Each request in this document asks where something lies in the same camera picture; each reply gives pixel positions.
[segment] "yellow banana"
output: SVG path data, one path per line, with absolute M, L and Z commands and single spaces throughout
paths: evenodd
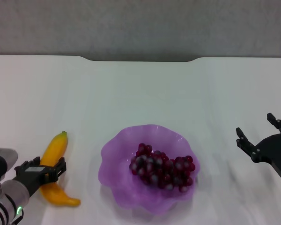
M 64 155 L 66 149 L 67 133 L 63 131 L 52 139 L 41 159 L 40 165 L 55 166 Z M 40 189 L 44 198 L 54 205 L 73 207 L 80 205 L 79 199 L 67 196 L 56 182 L 42 185 Z

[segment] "grape bunch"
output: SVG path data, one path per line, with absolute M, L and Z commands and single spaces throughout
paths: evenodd
M 182 193 L 192 185 L 190 175 L 195 168 L 191 156 L 169 159 L 164 152 L 153 152 L 152 146 L 144 143 L 139 144 L 129 165 L 131 173 L 138 175 L 144 184 L 170 191 L 178 187 Z

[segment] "white tabletop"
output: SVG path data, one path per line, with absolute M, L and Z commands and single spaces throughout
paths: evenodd
M 68 132 L 66 192 L 79 208 L 55 208 L 37 192 L 21 225 L 281 225 L 281 178 L 236 146 L 278 131 L 281 59 L 201 58 L 192 62 L 95 62 L 69 56 L 0 56 L 0 147 L 16 165 L 42 156 Z M 183 135 L 201 162 L 191 202 L 168 213 L 119 208 L 97 179 L 103 145 L 121 129 L 159 124 Z M 13 170 L 6 178 L 15 176 Z

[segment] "purple bowl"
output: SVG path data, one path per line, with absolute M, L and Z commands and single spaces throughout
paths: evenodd
M 111 188 L 117 204 L 125 209 L 141 206 L 153 214 L 161 214 L 178 201 L 190 200 L 195 182 L 186 193 L 180 193 L 177 187 L 173 191 L 167 191 L 146 186 L 138 176 L 131 174 L 130 159 L 140 143 L 152 145 L 153 151 L 163 151 L 169 158 L 192 156 L 196 166 L 191 174 L 194 181 L 200 170 L 199 161 L 183 136 L 153 124 L 127 127 L 101 150 L 102 163 L 98 178 L 101 184 Z

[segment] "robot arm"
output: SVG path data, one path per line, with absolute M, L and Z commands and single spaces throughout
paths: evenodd
M 269 136 L 254 146 L 238 127 L 236 133 L 239 139 L 236 142 L 254 163 L 269 163 L 281 177 L 281 120 L 276 120 L 271 113 L 267 114 L 267 120 L 280 131 L 280 134 Z
M 0 149 L 0 181 L 18 159 L 16 151 Z M 16 177 L 0 183 L 0 225 L 16 225 L 24 215 L 23 208 L 41 185 L 56 182 L 66 171 L 62 157 L 55 166 L 40 165 L 40 157 L 15 168 Z

